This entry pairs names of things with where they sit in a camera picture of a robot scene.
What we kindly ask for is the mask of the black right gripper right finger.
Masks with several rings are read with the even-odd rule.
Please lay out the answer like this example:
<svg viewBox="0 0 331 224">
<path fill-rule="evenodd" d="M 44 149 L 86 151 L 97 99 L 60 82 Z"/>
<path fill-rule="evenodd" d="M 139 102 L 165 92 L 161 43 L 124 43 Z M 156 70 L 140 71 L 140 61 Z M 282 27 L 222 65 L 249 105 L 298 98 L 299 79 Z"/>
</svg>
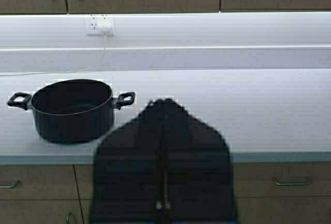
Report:
<svg viewBox="0 0 331 224">
<path fill-rule="evenodd" d="M 170 98 L 164 101 L 163 120 L 164 196 L 170 223 L 237 223 L 225 139 Z"/>
</svg>

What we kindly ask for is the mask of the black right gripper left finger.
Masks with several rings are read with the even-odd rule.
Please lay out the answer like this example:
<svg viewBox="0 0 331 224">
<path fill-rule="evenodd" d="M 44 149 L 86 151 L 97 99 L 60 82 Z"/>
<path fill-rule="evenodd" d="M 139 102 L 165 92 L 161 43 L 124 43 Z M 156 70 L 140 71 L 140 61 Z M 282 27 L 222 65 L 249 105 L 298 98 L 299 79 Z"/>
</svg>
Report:
<svg viewBox="0 0 331 224">
<path fill-rule="evenodd" d="M 161 99 L 150 101 L 98 146 L 89 223 L 156 223 L 162 105 Z"/>
</svg>

